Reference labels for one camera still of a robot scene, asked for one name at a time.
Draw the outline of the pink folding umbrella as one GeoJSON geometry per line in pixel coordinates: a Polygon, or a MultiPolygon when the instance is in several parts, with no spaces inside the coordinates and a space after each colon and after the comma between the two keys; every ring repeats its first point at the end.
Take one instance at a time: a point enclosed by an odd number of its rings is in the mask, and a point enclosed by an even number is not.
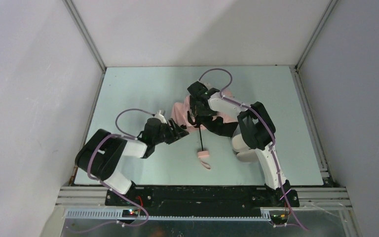
{"type": "Polygon", "coordinates": [[[208,130],[216,135],[232,137],[238,127],[236,118],[228,114],[213,110],[209,104],[209,99],[218,94],[222,96],[232,96],[230,92],[223,92],[210,86],[190,86],[189,95],[183,102],[176,102],[172,107],[171,118],[179,126],[189,133],[208,130]]]}

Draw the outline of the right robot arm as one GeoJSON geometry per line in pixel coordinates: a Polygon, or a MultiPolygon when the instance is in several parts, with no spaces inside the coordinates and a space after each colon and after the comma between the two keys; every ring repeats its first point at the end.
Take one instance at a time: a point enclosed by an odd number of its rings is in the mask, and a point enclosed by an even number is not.
{"type": "Polygon", "coordinates": [[[276,153],[275,125],[261,102],[245,104],[199,81],[191,84],[188,92],[189,122],[230,137],[238,158],[259,160],[268,188],[283,195],[291,191],[276,153]]]}

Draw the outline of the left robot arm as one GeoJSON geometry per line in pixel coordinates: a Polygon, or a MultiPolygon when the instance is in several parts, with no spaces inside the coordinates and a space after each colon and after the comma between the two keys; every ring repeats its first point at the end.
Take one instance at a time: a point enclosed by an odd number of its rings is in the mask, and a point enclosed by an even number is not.
{"type": "Polygon", "coordinates": [[[125,195],[135,183],[116,169],[121,158],[148,158],[156,145],[172,144],[187,135],[186,126],[158,118],[149,118],[137,138],[98,129],[76,155],[75,165],[89,178],[125,195]]]}

